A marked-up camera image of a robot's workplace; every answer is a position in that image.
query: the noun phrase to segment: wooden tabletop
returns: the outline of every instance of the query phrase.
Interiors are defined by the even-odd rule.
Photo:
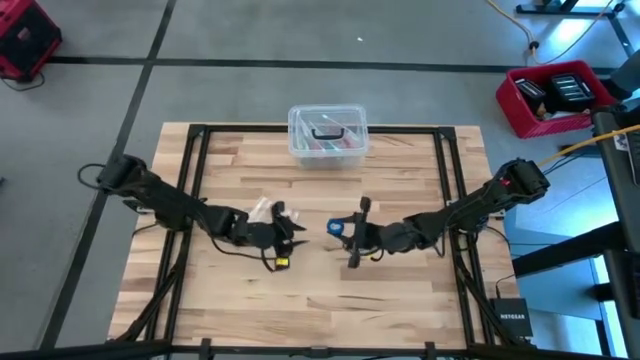
[[[153,161],[152,170],[173,185],[188,127],[165,124]],[[474,126],[458,126],[456,133],[466,186],[472,191],[491,177],[482,136]],[[297,222],[308,229],[297,239],[310,243],[296,248],[291,269],[272,274],[260,261],[219,253],[196,229],[174,344],[198,345],[208,337],[221,346],[421,348],[433,341],[439,349],[465,348],[450,251],[445,258],[433,249],[387,254],[378,263],[363,259],[359,269],[348,269],[348,254],[326,234],[327,220],[358,210],[361,196],[373,201],[369,221],[383,225],[443,206],[432,136],[372,134],[370,140],[358,169],[302,171],[289,155],[285,133],[213,134],[200,196],[246,211],[261,196],[282,200],[300,212]],[[196,143],[194,156],[198,148]],[[447,167],[452,169],[447,148]],[[452,170],[449,179],[455,189]],[[153,221],[152,215],[140,216],[137,226]],[[500,222],[491,225],[503,230]],[[164,237],[165,230],[156,227],[133,239],[109,337],[120,335],[151,298]],[[242,251],[258,254],[256,249]],[[478,251],[492,296],[496,280],[513,273],[508,247],[499,235],[485,231]],[[500,285],[503,296],[518,295],[513,278]],[[469,297],[481,342],[479,313]]]

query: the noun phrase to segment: red bin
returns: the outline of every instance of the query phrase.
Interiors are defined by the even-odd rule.
[[[617,100],[609,95],[596,77],[596,74],[584,61],[571,61],[511,70],[507,72],[507,79],[498,88],[496,99],[518,137],[526,139],[557,134],[584,129],[591,125],[591,116],[589,114],[577,114],[546,121],[538,120],[527,106],[515,84],[516,80],[522,78],[531,80],[536,84],[544,84],[554,75],[567,73],[579,75],[587,86],[591,88],[595,95],[594,108],[617,103]]]

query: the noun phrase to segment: clear plastic container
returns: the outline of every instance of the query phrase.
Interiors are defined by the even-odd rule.
[[[289,110],[289,152],[301,168],[354,168],[368,150],[362,106],[298,105]]]

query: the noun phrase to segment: black handle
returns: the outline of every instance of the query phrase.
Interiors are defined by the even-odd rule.
[[[340,129],[338,135],[316,135],[316,129],[311,129],[311,135],[316,140],[340,140],[344,137],[344,128]]]

